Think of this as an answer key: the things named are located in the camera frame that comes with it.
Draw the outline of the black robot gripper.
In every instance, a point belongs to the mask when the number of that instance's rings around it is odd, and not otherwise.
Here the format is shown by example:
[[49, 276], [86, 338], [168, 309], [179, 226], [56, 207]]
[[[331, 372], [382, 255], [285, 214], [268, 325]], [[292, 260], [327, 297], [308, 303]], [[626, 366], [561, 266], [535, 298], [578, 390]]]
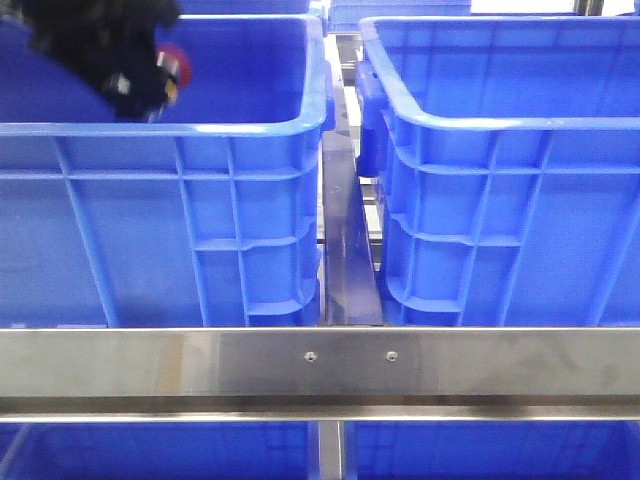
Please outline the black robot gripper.
[[30, 46], [78, 76], [122, 119], [147, 119], [168, 102], [156, 30], [176, 25], [177, 1], [11, 1]]

